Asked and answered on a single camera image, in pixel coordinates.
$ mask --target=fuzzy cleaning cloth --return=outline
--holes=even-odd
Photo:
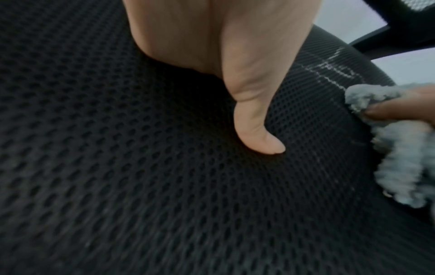
[[[371,104],[413,96],[411,89],[427,85],[355,85],[345,92],[345,101],[350,110],[371,127],[373,147],[385,155],[374,174],[384,194],[413,208],[431,203],[435,221],[434,128],[422,121],[378,122],[363,115]]]

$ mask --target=human hand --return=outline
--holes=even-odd
[[[264,121],[321,0],[124,0],[133,38],[148,56],[223,79],[236,100],[235,130],[249,148],[285,146]]]
[[[375,104],[366,111],[373,120],[420,120],[435,126],[435,85],[412,90],[413,97]]]

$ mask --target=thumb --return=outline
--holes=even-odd
[[[374,104],[366,116],[374,120],[425,120],[425,99],[421,96],[397,98]]]
[[[285,151],[284,144],[264,126],[273,94],[260,94],[239,101],[234,109],[234,126],[240,140],[248,148],[263,154],[280,154]]]

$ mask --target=cloth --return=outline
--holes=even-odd
[[[371,105],[412,95],[427,84],[383,87],[355,85],[345,92],[349,109],[371,127],[373,148],[385,155],[374,173],[384,194],[413,208],[431,203],[435,221],[435,131],[423,121],[372,121],[364,111]]]

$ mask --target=microfiber cloth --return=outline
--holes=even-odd
[[[373,121],[363,115],[372,104],[413,96],[413,88],[430,84],[392,87],[355,85],[346,90],[345,102],[358,118],[371,127],[373,148],[384,155],[374,173],[384,194],[412,208],[431,203],[431,215],[435,221],[434,128],[423,121]]]

